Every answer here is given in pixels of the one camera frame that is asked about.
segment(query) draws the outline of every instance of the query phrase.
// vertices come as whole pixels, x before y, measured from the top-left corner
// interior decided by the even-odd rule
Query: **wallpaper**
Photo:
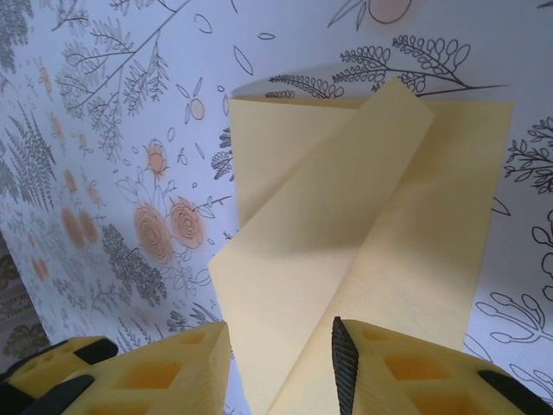
[[[553,402],[552,22],[544,0],[1,0],[0,230],[49,340],[221,320],[228,99],[399,77],[516,102],[466,348]],[[248,413],[234,363],[226,412]]]

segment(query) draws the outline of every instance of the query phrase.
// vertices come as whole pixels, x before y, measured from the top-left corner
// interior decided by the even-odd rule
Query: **black plastic part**
[[[61,415],[92,383],[90,374],[82,374],[54,386],[21,415]]]
[[[35,399],[13,387],[8,382],[0,384],[0,414],[19,415],[25,408],[35,403]]]
[[[118,354],[118,345],[108,339],[100,339],[73,352],[89,365],[106,361]]]
[[[525,415],[551,415],[553,408],[518,380],[493,370],[480,370],[478,375],[489,386],[509,399]]]
[[[332,325],[332,365],[338,389],[340,415],[352,415],[359,352],[339,317],[334,318]]]

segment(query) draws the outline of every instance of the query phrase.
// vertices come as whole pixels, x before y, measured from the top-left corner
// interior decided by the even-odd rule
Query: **orange rose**
[[[83,228],[83,233],[86,238],[91,242],[96,242],[98,240],[98,233],[96,232],[96,225],[94,225],[94,220],[87,211],[81,210],[79,215],[80,226]]]
[[[69,170],[66,170],[63,176],[66,179],[66,186],[69,189],[69,191],[71,193],[75,193],[77,191],[77,182],[73,177],[73,173],[71,173]]]
[[[195,249],[203,241],[200,216],[189,201],[178,198],[171,207],[171,225],[176,238],[185,246]]]
[[[157,140],[149,142],[148,152],[148,169],[152,170],[155,177],[162,177],[167,169],[167,157],[163,145]]]
[[[83,233],[80,230],[79,222],[66,207],[61,210],[61,221],[63,222],[63,226],[66,228],[67,236],[69,236],[69,239],[73,242],[73,245],[78,248],[82,248],[85,245],[85,239],[83,238]]]
[[[161,265],[171,262],[173,251],[162,216],[149,204],[135,211],[135,230],[144,250]]]

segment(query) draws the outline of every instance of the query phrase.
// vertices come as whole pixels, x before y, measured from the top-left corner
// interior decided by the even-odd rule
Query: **printed flower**
[[[38,266],[41,269],[42,279],[41,281],[44,282],[48,279],[48,267],[46,266],[46,263],[44,262],[44,259],[40,258],[38,260]]]
[[[86,192],[88,193],[88,197],[90,198],[91,202],[94,203],[96,206],[98,206],[102,202],[100,200],[100,196],[98,196],[96,188],[91,183],[88,183],[88,186],[86,186]]]
[[[77,182],[73,177],[73,173],[71,173],[69,170],[66,170],[63,176],[66,179],[66,186],[69,189],[69,192],[75,193],[77,191]]]
[[[98,233],[96,232],[96,225],[94,225],[94,220],[87,211],[81,210],[79,215],[80,226],[83,229],[83,233],[86,238],[92,243],[98,241]]]
[[[171,207],[171,225],[176,238],[185,246],[195,249],[203,241],[200,216],[189,201],[178,198]]]
[[[152,170],[155,177],[162,177],[167,166],[167,157],[165,156],[165,149],[163,145],[153,139],[149,142],[147,149],[148,153],[148,169]]]
[[[31,259],[31,264],[33,266],[33,270],[35,270],[36,276],[38,277],[38,279],[40,279],[42,281],[44,279],[44,277],[42,276],[42,267],[41,267],[41,265],[34,258]]]
[[[135,211],[135,229],[144,250],[161,265],[172,258],[169,234],[161,215],[149,204]]]
[[[85,245],[85,239],[82,231],[80,230],[79,222],[73,213],[71,213],[71,211],[66,207],[61,210],[61,221],[63,222],[63,226],[66,228],[67,236],[69,236],[69,239],[73,242],[73,245],[78,248],[82,248]]]
[[[22,324],[11,332],[3,353],[17,359],[24,359],[47,346],[48,339],[39,322],[31,326]]]

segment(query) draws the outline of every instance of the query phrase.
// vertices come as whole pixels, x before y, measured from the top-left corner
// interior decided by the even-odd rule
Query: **fern illustration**
[[[541,134],[540,132],[540,136],[534,137],[531,142],[545,139]],[[532,180],[531,186],[537,189],[539,195],[553,192],[553,157],[548,148],[530,147],[526,140],[522,139],[513,140],[508,151],[510,155],[506,162],[508,165],[504,167],[505,177],[514,177],[515,182]]]
[[[24,122],[10,116],[17,133],[6,129],[17,186],[24,201],[48,211],[48,207],[54,207],[51,195],[51,181],[56,180],[52,170],[54,156],[38,129],[35,116],[31,113],[29,119],[21,104],[19,108]]]
[[[418,69],[394,67],[390,63],[392,49],[397,49],[416,59]],[[371,82],[372,89],[391,76],[397,76],[417,96],[475,89],[494,88],[504,85],[471,86],[461,80],[456,71],[470,54],[470,45],[461,45],[456,39],[445,42],[442,38],[424,40],[415,36],[400,35],[392,40],[391,48],[365,46],[350,49],[340,54],[342,62],[351,66],[333,76],[334,83]],[[427,81],[438,80],[445,87],[427,92]]]
[[[296,93],[294,91],[271,91],[265,94],[265,98],[294,98]]]
[[[298,88],[314,98],[331,99],[344,94],[344,88],[332,82],[304,75],[278,75],[269,78],[269,82],[284,83]]]
[[[225,128],[223,134],[219,136],[219,140],[219,147],[229,150],[219,151],[211,159],[211,167],[215,170],[215,180],[232,172],[231,129]],[[231,175],[230,181],[234,181],[234,174]]]

